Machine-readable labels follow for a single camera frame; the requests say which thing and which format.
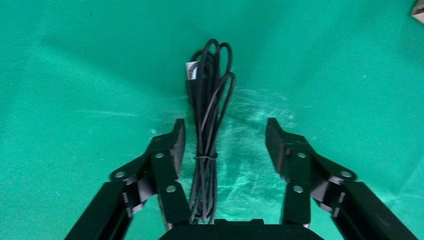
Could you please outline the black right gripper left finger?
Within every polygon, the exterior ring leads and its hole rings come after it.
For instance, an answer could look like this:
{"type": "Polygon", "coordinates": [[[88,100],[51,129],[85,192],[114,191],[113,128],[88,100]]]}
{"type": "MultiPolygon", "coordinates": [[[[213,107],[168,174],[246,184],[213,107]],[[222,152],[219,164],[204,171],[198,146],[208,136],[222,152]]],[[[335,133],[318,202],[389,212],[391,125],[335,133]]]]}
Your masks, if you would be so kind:
{"type": "Polygon", "coordinates": [[[110,174],[67,240],[122,240],[135,213],[156,195],[165,231],[188,225],[191,211],[179,172],[185,150],[185,121],[177,119],[169,133],[151,139],[139,157],[110,174]]]}

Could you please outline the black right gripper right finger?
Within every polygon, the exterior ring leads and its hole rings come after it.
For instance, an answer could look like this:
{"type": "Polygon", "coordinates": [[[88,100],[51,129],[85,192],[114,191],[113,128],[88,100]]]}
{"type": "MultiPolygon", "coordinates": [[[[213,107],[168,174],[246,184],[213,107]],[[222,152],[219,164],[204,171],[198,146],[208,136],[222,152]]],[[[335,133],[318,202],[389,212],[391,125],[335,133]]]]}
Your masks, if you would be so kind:
{"type": "Polygon", "coordinates": [[[316,153],[304,136],[267,120],[265,145],[286,182],[281,223],[308,228],[311,203],[331,215],[346,240],[413,240],[415,235],[352,170],[316,153]]]}

